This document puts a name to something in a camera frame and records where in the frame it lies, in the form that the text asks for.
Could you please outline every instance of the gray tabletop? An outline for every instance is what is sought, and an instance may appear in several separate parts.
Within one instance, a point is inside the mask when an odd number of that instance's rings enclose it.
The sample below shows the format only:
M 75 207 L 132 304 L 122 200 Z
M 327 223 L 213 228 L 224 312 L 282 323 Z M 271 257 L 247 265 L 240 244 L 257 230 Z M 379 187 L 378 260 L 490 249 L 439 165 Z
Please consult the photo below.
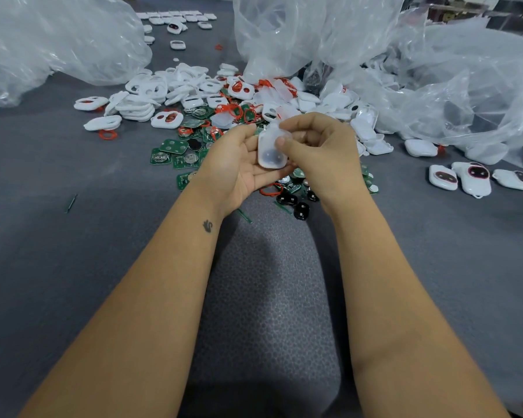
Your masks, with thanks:
M 218 16 L 211 31 L 191 24 L 179 35 L 183 52 L 154 27 L 150 69 L 174 66 L 173 57 L 212 73 L 221 62 L 244 66 L 230 3 L 148 3 L 142 11 Z M 84 130 L 96 114 L 74 110 L 74 101 L 118 90 L 58 73 L 19 107 L 0 109 L 0 417 L 21 408 L 178 196 L 176 170 L 149 164 L 151 148 L 173 131 L 124 121 L 118 139 L 103 141 Z M 523 400 L 523 192 L 494 183 L 482 200 L 442 191 L 427 183 L 427 166 L 459 154 L 415 159 L 388 139 L 392 154 L 363 160 L 380 187 L 377 204 L 497 393 Z M 308 222 L 259 194 L 243 210 L 252 224 L 237 213 L 223 224 L 182 415 L 198 416 L 207 404 L 202 414 L 228 411 L 231 392 L 239 394 L 233 408 L 240 398 L 265 405 L 261 413 L 317 416 L 349 386 L 334 230 L 318 204 Z

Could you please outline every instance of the person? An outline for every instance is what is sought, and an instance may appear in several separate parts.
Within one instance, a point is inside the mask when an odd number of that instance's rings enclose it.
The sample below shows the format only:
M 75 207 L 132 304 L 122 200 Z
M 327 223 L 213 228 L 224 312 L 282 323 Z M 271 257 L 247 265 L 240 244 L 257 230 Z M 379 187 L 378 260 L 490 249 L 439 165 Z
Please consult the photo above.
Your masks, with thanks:
M 304 171 L 335 226 L 364 416 L 508 417 L 369 195 L 354 131 L 319 113 L 295 116 L 280 127 L 293 138 L 279 138 L 277 147 Z M 261 168 L 254 131 L 255 125 L 237 126 L 212 146 L 149 244 L 20 417 L 176 417 L 221 222 L 253 191 L 295 167 Z

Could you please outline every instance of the tattoo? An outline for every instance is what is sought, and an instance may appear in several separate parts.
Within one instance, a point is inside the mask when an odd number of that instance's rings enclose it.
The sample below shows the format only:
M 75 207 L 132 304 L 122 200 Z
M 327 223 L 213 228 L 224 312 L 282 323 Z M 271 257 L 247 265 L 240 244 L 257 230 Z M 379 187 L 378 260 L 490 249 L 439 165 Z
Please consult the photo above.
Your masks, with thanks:
M 210 222 L 209 220 L 205 220 L 203 222 L 203 228 L 205 229 L 205 231 L 207 233 L 211 233 L 211 228 L 213 227 L 213 223 Z

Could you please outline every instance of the left forearm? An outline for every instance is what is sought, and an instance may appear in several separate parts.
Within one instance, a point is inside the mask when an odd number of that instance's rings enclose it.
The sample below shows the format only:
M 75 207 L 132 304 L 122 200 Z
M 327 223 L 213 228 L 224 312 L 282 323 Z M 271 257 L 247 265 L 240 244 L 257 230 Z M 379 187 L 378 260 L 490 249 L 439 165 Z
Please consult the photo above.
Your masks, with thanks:
M 222 218 L 191 183 L 21 416 L 176 416 Z

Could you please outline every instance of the left hand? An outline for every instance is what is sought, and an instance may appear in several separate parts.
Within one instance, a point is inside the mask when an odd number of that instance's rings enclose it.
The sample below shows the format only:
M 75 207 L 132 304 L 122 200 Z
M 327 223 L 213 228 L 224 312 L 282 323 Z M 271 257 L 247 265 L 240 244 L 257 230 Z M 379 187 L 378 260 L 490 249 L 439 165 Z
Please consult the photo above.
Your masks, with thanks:
M 188 187 L 199 188 L 220 208 L 223 217 L 239 208 L 250 194 L 293 172 L 287 165 L 279 170 L 258 165 L 256 125 L 234 127 L 217 140 Z

